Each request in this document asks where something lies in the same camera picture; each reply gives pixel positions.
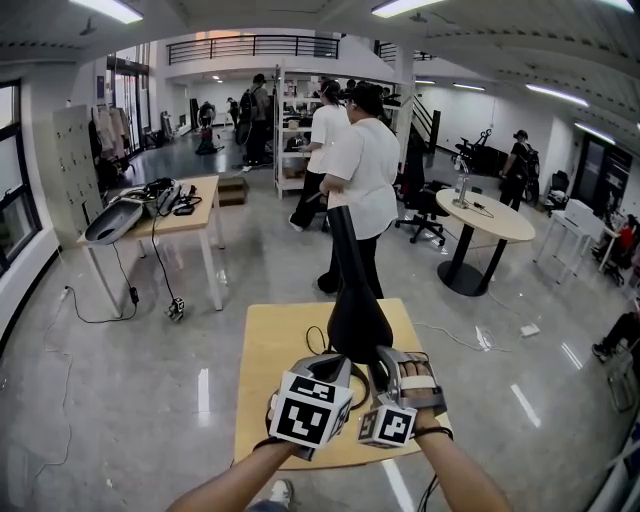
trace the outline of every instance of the railing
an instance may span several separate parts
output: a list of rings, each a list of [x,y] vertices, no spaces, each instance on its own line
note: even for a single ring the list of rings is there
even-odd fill
[[[429,114],[417,96],[413,97],[413,125],[427,145],[427,153],[433,154],[438,144],[440,131],[440,111],[434,110]]]
[[[243,55],[294,55],[337,59],[340,40],[329,37],[254,35],[198,39],[167,45],[169,65]]]
[[[398,47],[393,43],[381,43],[380,41],[376,41],[376,44],[374,45],[374,52],[387,64],[393,64],[396,61]],[[413,52],[413,60],[425,61],[433,59],[435,59],[435,57],[427,52],[421,52],[418,50]]]

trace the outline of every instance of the gray tray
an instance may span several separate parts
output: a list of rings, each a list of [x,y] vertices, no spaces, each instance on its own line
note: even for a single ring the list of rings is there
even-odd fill
[[[90,245],[109,245],[118,240],[142,216],[139,201],[119,199],[109,205],[87,228],[84,237]]]

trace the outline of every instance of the white round table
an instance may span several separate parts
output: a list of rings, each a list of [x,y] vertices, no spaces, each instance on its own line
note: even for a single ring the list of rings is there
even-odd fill
[[[478,297],[486,293],[507,242],[533,240],[536,231],[520,213],[495,199],[475,192],[467,192],[465,194],[467,208],[460,208],[453,204],[453,200],[458,195],[459,193],[452,188],[441,190],[436,194],[436,201],[440,207],[464,222],[453,259],[440,264],[438,276],[453,291],[468,297]],[[500,238],[484,275],[475,267],[464,263],[471,237],[476,229]]]

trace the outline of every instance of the black table base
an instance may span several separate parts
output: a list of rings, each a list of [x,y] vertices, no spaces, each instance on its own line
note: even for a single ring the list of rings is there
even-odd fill
[[[491,276],[493,276],[498,266],[507,241],[501,239],[498,242],[496,251],[491,258],[491,263],[489,263],[485,274],[482,275],[479,270],[464,263],[464,257],[467,254],[472,236],[473,228],[465,224],[453,259],[440,264],[438,276],[454,292],[467,297],[479,297],[487,293]]]

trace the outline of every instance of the floor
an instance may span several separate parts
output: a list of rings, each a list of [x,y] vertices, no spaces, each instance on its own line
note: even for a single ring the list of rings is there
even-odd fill
[[[237,150],[225,156],[225,149],[216,159],[198,160],[191,156],[193,144],[187,138],[147,152],[134,161],[137,172],[145,180],[215,172],[238,158]],[[439,161],[428,173],[451,174],[447,159]],[[64,285],[76,290],[85,318],[107,316],[83,255],[65,251],[54,263],[0,364],[1,510],[164,510],[229,467],[247,307],[326,301],[312,280],[327,268],[331,247],[319,219],[304,233],[290,228],[287,217],[297,197],[277,199],[271,170],[246,179],[248,202],[222,210],[226,250],[214,251],[224,268],[219,278],[228,285],[222,312],[214,311],[202,286],[196,236],[168,236],[160,243],[174,292],[187,304],[179,325],[163,313],[169,295],[157,260],[137,259],[132,244],[119,247],[141,298],[127,322],[80,322],[72,297],[60,302]],[[494,195],[493,187],[485,193]],[[401,298],[413,322],[446,328],[474,346],[476,328],[488,329],[498,346],[510,350],[477,352],[416,326],[444,387],[456,442],[505,490],[515,510],[580,511],[603,482],[602,468],[619,451],[632,419],[614,410],[607,367],[590,351],[629,303],[591,261],[578,277],[557,285],[561,267],[550,251],[539,265],[532,262],[548,219],[527,206],[522,213],[538,236],[507,246],[492,296],[463,297],[438,279],[436,268],[451,257],[461,231],[451,218],[442,249],[427,238],[410,244],[410,228],[389,229],[379,242],[378,270],[385,295]],[[493,252],[486,246],[495,243],[475,236],[479,248],[469,251],[467,262],[486,268]],[[110,249],[100,258],[109,281],[121,285]],[[519,328],[532,321],[541,333],[520,339]],[[215,390],[206,422],[196,414],[203,369]],[[394,464],[408,497],[387,476]],[[415,510],[431,470],[421,455],[412,455],[286,477],[296,486],[297,510],[406,511]],[[429,510],[447,510],[439,490]]]

